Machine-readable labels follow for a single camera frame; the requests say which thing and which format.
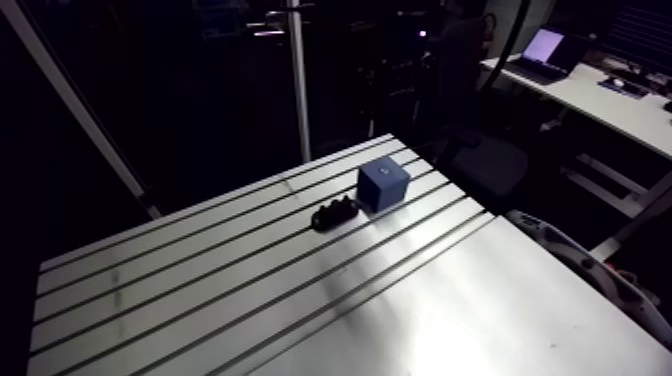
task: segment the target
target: metal table surface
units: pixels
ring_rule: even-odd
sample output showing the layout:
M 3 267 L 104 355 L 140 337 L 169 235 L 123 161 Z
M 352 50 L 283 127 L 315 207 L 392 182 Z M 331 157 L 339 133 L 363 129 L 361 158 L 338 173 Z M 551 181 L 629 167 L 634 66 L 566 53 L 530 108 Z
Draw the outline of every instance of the metal table surface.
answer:
M 405 201 L 312 231 L 384 155 L 411 175 Z M 391 136 L 41 271 L 31 376 L 672 374 L 648 334 Z

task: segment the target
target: laptop screen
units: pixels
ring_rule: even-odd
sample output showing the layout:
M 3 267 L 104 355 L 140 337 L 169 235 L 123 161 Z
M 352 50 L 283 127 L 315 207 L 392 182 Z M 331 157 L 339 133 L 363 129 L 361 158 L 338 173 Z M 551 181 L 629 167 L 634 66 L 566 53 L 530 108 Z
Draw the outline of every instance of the laptop screen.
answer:
M 587 41 L 576 36 L 539 29 L 523 51 L 523 59 L 569 73 L 583 58 L 588 46 Z
M 548 63 L 553 52 L 558 48 L 564 36 L 545 29 L 537 34 L 523 52 L 523 57 L 540 63 Z

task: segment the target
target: office chair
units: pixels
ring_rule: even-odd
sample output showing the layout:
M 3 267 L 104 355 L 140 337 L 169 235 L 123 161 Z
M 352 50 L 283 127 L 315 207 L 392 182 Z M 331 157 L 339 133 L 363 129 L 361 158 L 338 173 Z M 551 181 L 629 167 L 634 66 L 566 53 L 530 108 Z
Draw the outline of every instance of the office chair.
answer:
M 482 17 L 451 21 L 431 39 L 434 69 L 421 89 L 414 132 L 445 139 L 433 151 L 437 168 L 496 209 L 522 181 L 528 156 L 497 136 L 499 124 L 484 121 L 485 96 L 476 91 L 484 30 Z

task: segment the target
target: blue cube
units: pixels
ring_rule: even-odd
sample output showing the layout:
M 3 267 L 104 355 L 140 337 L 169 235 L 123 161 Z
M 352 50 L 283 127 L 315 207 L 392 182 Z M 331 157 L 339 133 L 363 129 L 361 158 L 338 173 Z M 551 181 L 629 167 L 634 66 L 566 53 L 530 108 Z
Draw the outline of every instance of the blue cube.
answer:
M 404 199 L 411 176 L 390 157 L 359 167 L 357 199 L 365 209 L 377 213 Z

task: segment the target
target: vertical pole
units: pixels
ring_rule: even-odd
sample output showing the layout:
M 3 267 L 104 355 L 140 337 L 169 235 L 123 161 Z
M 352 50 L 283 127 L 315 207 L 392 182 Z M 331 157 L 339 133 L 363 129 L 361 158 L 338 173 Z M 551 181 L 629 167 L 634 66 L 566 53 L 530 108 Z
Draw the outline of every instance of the vertical pole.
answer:
M 145 194 L 142 184 L 133 175 L 124 160 L 114 149 L 105 134 L 100 130 L 99 125 L 89 113 L 88 109 L 75 93 L 70 83 L 59 69 L 58 65 L 52 59 L 39 36 L 26 18 L 17 0 L 0 0 L 0 9 L 7 17 L 7 20 L 18 34 L 30 55 L 56 89 L 56 93 L 61 97 L 84 132 L 89 136 L 98 150 L 103 154 L 105 160 L 112 166 L 121 181 L 131 191 L 138 200 Z M 159 218 L 161 213 L 154 206 L 145 207 L 147 213 L 152 218 Z
M 299 6 L 299 0 L 287 0 L 290 9 Z M 301 14 L 290 11 L 289 34 L 292 45 L 292 62 L 294 67 L 294 92 L 296 94 L 296 111 L 299 119 L 299 137 L 301 139 L 301 158 L 303 163 L 310 162 L 310 127 L 308 125 L 308 101 L 306 98 L 306 72 L 303 60 L 303 34 Z

